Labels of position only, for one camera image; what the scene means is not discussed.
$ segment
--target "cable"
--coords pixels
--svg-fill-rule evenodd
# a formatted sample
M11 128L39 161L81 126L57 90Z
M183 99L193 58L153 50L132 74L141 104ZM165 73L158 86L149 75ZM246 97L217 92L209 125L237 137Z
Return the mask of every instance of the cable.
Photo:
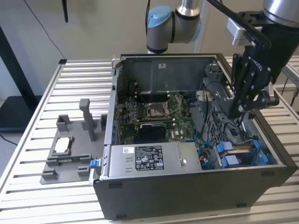
M294 101L295 101L295 98L296 98L296 97L293 97L293 98L292 98L292 101L291 101L291 104L290 104L290 106L293 106L293 104L294 104Z
M247 142L250 142L250 141L254 141L254 139L248 139L248 140L246 140L244 142L241 142L241 143L235 143L235 145L243 145L243 144L245 144Z
M240 121L237 121L237 125L238 125L238 127L241 126L241 124L242 124L242 122L243 122L243 120L244 120L245 114L246 114L246 112L243 112Z
M146 11L145 11L145 33L146 33L146 35L148 34L149 11L150 11L150 0L148 0L148 5L146 6Z
M186 139L185 142L196 142L199 138L198 132L196 132L195 134L195 138L194 139Z
M2 134L0 134L0 137L3 138L4 141L7 141L7 142L9 142L11 144L14 144L15 146L18 146L18 144L16 144L16 143L14 143L14 142L12 142L12 141L7 140L6 138L4 138Z
M231 11L229 8L227 8L225 5L223 5L218 0L207 0L212 6L214 6L216 9L227 15L230 19L235 21L237 24L239 24L241 27L243 27L249 34L253 35L256 39L261 41L265 46L268 48L271 48L272 44L268 37L266 37L264 34L259 32L254 26L252 26L248 21L241 18L237 13Z
M58 46L52 41L50 35L48 34L48 32L46 31L45 27L42 25L42 23L39 21L39 19L37 18L37 16L34 14L34 12L32 11L32 9L30 8L30 6L28 5L28 3L26 2L26 0L23 0L25 2L25 4L27 5L27 7L29 8L29 10L31 11L31 13L33 14L33 16L36 18L36 20L39 22L39 24L42 26L43 30L45 31L46 35L48 36L49 40L54 44L54 46L57 48L57 50L59 51L59 53L61 54L61 56L65 59L65 56L61 53L60 49L58 48Z
M211 143L210 143L210 142L203 142L203 143L201 144L201 146L199 147L199 149L198 149L198 155L200 155L200 152L201 152L203 146L205 146L205 145L211 145Z
M285 84L284 84L284 87L282 88L282 91L281 91L281 96L282 94L284 93L285 91L285 86L286 86L286 83L288 82L289 78L286 78L286 81L285 81Z
M223 131L222 131L223 133L225 132L225 129L226 129L226 127L227 127L228 125L231 125L231 126L233 126L233 127L235 127L235 128L238 128L238 126L235 126L233 123L230 123L230 122L228 121L228 122L224 123Z

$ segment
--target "metal frame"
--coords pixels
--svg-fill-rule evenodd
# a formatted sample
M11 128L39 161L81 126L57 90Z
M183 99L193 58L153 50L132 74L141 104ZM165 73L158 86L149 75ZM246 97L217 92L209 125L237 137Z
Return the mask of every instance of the metal frame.
M79 99L90 97L91 113L99 118L107 109L109 94L100 91L111 80L109 61L68 61L59 65L19 146L0 179L0 224L5 223L113 223L104 220L89 182L41 185L45 159L61 111L71 120L82 120ZM274 133L299 166L299 117L281 98L278 106L261 110ZM288 223L299 220L299 171L282 187L267 190L250 210L194 213L153 217L127 223Z

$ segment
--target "table surface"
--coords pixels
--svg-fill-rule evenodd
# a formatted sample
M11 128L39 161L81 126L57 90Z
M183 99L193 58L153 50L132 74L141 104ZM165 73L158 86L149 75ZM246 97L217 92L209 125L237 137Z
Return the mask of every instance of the table surface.
M299 57L288 66L297 72ZM59 114L83 120L81 98L89 98L98 119L108 112L111 61L68 61L59 65L0 179L0 224L10 223L118 223L104 219L89 182L51 185L39 183L49 154ZM299 116L281 98L280 104L261 110L273 131L299 166ZM281 187L267 190L251 209L225 210L129 220L127 223L295 223L299 221L299 171Z

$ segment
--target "blue latch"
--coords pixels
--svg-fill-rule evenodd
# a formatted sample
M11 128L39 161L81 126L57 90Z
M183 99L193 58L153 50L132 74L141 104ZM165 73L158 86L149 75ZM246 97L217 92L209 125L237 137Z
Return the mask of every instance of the blue latch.
M261 160L257 163L258 166L265 166L268 165L269 161L265 154L262 154Z
M218 153L222 153L225 150L233 150L234 147L230 141L222 141L217 145Z
M99 166L100 166L100 161L99 160L91 160L90 161L90 165L89 165L90 169L95 169Z

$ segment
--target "black cable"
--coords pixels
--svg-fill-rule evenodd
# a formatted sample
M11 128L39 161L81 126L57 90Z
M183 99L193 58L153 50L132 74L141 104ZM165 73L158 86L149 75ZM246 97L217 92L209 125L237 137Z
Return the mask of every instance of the black cable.
M227 127L228 125L231 125L232 127L238 128L238 126L235 126L233 123L231 123L231 122L228 121L228 122L224 123L224 126L223 126L223 133L225 133L225 129L226 129L226 127Z
M237 121L237 125L238 125L238 127L240 127L240 125L242 124L242 122L243 122L243 120L244 120L244 117L245 117L245 114L246 114L246 112L243 112L240 121Z
M18 146L18 144L16 144L16 143L14 143L14 142L12 142L12 141L7 140L6 138L4 138L2 134L0 134L0 137L3 138L4 141L7 141L7 142L9 142L11 144L14 144L15 146Z
M281 91L281 96L282 94L284 93L285 91L285 86L286 86L286 83L288 82L289 78L286 78L286 81L285 81L285 84L284 84L284 87L282 88L282 91Z
M296 97L293 97L293 98L292 98L292 101L291 101L291 104L290 104L290 106L293 106L293 104L294 104L294 101L295 101L295 98L296 98Z
M227 15L230 19L235 21L237 24L239 24L241 27L243 27L248 34L253 35L256 39L261 41L265 46L268 48L271 48L272 44L268 37L266 37L264 34L259 32L254 26L252 26L248 21L244 20L242 17L240 17L237 13L231 11L229 8L227 8L225 5L220 3L218 0L207 0L212 6L214 6L216 9Z
M37 16L34 14L34 12L32 11L32 9L30 8L30 6L28 5L28 3L26 2L26 0L23 0L25 2L25 4L27 5L27 7L29 8L29 10L31 11L31 13L33 14L33 16L36 18L36 20L39 22L39 24L42 26L43 30L45 31L46 35L48 36L49 40L54 44L54 46L57 48L57 50L59 51L59 53L61 54L61 56L65 59L65 56L61 53L60 49L58 48L58 46L52 41L50 35L48 34L48 32L46 31L45 27L43 27L42 23L39 21L39 19L37 18Z
M148 4L146 6L146 11L145 11L145 33L146 33L146 35L148 34L149 11L150 11L150 0L148 0Z

